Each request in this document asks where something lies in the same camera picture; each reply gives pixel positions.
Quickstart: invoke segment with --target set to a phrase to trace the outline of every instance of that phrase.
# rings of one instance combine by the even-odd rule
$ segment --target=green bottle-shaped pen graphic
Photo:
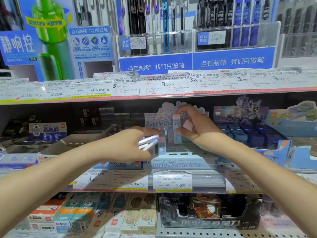
[[[73,79],[63,7],[55,0],[36,0],[36,5],[32,7],[32,16],[45,23],[43,27],[36,27],[37,35],[43,41],[39,61],[44,79]]]

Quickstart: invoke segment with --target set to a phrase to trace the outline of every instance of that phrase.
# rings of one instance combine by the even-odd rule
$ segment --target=yellow arrow
[[[57,28],[57,30],[61,30],[67,22],[60,17],[55,15],[55,19],[34,19],[28,16],[25,16],[27,24],[32,27],[37,28]]]

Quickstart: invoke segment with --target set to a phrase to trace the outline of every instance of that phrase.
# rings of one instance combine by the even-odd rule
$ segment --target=forearm
[[[220,155],[238,165],[309,237],[317,237],[317,186],[246,145],[226,140]]]
[[[90,143],[0,179],[0,237],[87,169],[101,162]]]

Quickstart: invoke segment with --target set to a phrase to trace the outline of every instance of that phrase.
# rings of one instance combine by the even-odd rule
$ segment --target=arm
[[[185,111],[190,115],[195,131],[181,128],[182,135],[238,165],[303,232],[309,237],[317,237],[316,185],[231,139],[209,117],[199,114],[191,106],[182,106],[176,113]]]
[[[140,127],[126,129],[1,178],[0,204],[5,205],[0,212],[0,237],[93,165],[150,159],[148,151],[138,149],[138,141],[161,132]]]

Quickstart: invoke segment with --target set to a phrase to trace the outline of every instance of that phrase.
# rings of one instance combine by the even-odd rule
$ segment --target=left hand
[[[149,160],[149,151],[138,148],[139,139],[143,136],[161,135],[159,129],[134,126],[110,137],[93,142],[94,154],[100,162],[131,163],[138,160]]]

